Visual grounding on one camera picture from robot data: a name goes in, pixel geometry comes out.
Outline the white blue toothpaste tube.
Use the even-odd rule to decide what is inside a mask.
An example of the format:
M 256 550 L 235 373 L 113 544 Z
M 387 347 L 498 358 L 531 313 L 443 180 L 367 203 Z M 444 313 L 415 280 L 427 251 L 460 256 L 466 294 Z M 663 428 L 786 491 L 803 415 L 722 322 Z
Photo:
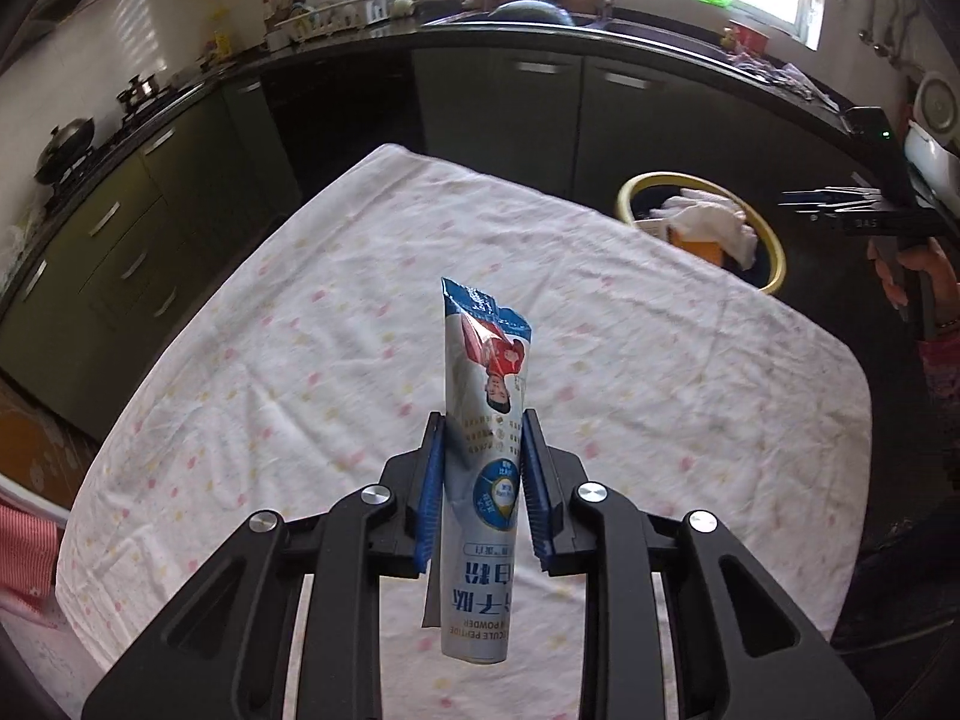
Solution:
M 508 656 L 519 454 L 532 328 L 488 294 L 444 278 L 441 652 L 494 665 Z

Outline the yellow rimmed trash bin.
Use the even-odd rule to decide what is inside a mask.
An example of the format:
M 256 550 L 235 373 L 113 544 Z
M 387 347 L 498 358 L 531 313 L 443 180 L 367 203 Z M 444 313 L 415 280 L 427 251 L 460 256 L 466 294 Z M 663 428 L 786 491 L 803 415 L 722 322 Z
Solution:
M 654 188 L 670 190 L 658 208 L 638 216 L 633 202 Z M 646 172 L 617 193 L 617 218 L 633 229 L 697 255 L 717 266 L 732 263 L 742 275 L 759 268 L 760 286 L 776 294 L 786 281 L 788 261 L 776 232 L 753 206 L 718 184 L 681 172 Z

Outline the green lower kitchen cabinets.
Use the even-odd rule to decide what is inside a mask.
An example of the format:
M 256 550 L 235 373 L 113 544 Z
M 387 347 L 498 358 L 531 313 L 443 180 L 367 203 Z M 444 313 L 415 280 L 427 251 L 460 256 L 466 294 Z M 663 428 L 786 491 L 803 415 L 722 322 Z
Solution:
M 65 193 L 3 291 L 3 377 L 105 436 L 257 245 L 355 167 L 397 184 L 404 158 L 604 215 L 645 172 L 761 208 L 871 172 L 839 115 L 635 25 L 473 21 L 298 50 L 176 94 Z

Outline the patterned dish cloth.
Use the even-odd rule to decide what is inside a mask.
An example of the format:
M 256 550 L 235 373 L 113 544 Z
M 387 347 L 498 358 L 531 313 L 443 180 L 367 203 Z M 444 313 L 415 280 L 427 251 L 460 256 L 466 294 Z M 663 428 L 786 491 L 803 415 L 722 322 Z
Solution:
M 771 62 L 768 62 L 768 60 L 755 57 L 755 55 L 748 54 L 748 52 L 739 52 L 739 54 L 731 55 L 731 57 L 729 57 L 729 64 L 737 70 L 752 76 L 755 80 L 786 89 L 789 93 L 805 99 L 807 103 L 818 104 L 827 110 L 831 110 L 833 114 L 839 114 L 841 112 L 839 104 L 833 101 L 827 93 L 823 93 L 822 89 L 812 82 L 811 78 L 805 75 L 804 71 L 799 70 L 799 68 L 793 64 L 777 67 L 771 64 Z

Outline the crumpled white tissue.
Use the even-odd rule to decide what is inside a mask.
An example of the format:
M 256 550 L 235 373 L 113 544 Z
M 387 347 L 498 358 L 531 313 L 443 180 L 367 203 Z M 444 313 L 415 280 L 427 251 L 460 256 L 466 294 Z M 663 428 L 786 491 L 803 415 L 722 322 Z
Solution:
M 724 266 L 732 263 L 740 270 L 750 270 L 757 260 L 758 234 L 747 213 L 737 202 L 717 193 L 681 188 L 638 218 L 636 227 L 664 242 L 669 242 L 670 231 L 692 241 L 716 241 L 726 252 Z

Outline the red container on counter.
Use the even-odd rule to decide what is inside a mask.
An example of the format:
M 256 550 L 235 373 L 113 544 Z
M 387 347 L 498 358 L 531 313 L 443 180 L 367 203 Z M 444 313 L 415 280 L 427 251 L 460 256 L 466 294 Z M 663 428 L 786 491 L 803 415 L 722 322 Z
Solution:
M 768 36 L 751 26 L 729 21 L 722 28 L 721 47 L 727 54 L 750 54 L 761 57 L 766 52 Z

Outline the red checked apron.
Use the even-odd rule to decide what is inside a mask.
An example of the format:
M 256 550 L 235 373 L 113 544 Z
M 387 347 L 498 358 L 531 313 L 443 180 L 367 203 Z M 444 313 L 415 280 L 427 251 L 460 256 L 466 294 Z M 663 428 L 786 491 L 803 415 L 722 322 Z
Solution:
M 59 554 L 59 532 L 52 522 L 2 505 L 0 587 L 2 610 L 43 628 Z

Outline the white floral tablecloth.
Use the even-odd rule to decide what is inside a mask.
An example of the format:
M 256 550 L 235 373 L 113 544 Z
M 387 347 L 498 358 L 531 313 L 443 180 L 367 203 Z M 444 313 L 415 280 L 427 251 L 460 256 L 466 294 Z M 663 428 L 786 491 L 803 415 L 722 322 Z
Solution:
M 94 460 L 88 718 L 867 718 L 871 395 L 822 327 L 395 145 L 251 255 Z

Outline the dark pan in sink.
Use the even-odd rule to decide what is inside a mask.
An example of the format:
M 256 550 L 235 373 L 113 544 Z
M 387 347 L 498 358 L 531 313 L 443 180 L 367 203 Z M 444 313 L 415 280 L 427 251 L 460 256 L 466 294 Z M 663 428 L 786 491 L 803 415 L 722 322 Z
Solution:
M 498 5 L 488 18 L 491 21 L 509 21 L 510 23 L 574 25 L 573 16 L 562 7 L 562 0 L 511 0 Z

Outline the white dish rack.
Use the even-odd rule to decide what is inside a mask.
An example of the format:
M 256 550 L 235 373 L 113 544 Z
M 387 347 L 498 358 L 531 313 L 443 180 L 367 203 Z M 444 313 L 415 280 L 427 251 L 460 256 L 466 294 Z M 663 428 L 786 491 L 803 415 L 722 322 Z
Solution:
M 304 4 L 277 25 L 291 43 L 302 44 L 343 31 L 366 29 L 412 16 L 415 0 L 342 0 L 327 5 Z

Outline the black wok with lid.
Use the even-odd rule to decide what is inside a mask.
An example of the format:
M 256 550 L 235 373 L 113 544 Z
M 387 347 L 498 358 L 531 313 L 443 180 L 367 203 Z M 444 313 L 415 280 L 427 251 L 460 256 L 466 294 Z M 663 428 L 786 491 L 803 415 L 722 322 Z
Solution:
M 93 119 L 73 119 L 63 127 L 53 127 L 49 143 L 37 158 L 34 180 L 41 185 L 57 184 L 88 153 L 94 133 Z

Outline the gas stove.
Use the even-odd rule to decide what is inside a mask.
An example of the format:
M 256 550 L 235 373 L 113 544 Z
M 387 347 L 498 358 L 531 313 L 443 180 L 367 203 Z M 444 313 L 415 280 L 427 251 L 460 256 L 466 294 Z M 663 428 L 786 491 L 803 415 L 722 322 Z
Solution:
M 160 86 L 160 88 L 160 94 L 151 103 L 143 106 L 137 114 L 125 115 L 121 108 L 121 123 L 114 132 L 104 135 L 103 138 L 98 138 L 98 135 L 94 133 L 93 143 L 89 147 L 88 153 L 80 161 L 76 161 L 70 171 L 57 184 L 41 185 L 34 181 L 37 185 L 49 189 L 43 204 L 44 215 L 52 216 L 68 200 L 68 195 L 80 187 L 86 177 L 91 176 L 98 169 L 99 164 L 112 151 L 116 151 L 135 130 L 139 130 L 142 125 L 145 125 L 153 115 L 160 114 L 161 110 L 171 106 L 181 94 L 187 93 L 187 89 L 181 89 L 174 85 Z

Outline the small dark kettle pot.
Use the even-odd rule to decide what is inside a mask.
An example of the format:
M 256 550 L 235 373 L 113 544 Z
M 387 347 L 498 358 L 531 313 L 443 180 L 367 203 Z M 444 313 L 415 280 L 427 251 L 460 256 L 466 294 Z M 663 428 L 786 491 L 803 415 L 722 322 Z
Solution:
M 125 115 L 133 115 L 137 114 L 143 106 L 151 103 L 160 91 L 155 75 L 148 75 L 145 78 L 137 75 L 128 80 L 128 85 L 117 94 L 116 99 Z

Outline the yellow oil bottle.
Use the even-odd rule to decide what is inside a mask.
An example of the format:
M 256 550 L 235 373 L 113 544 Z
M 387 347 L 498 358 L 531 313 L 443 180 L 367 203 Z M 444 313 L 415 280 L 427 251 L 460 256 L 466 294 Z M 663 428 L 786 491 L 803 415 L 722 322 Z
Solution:
M 205 60 L 210 65 L 226 62 L 233 55 L 231 37 L 229 37 L 229 11 L 217 8 L 210 15 L 208 39 L 205 43 Z

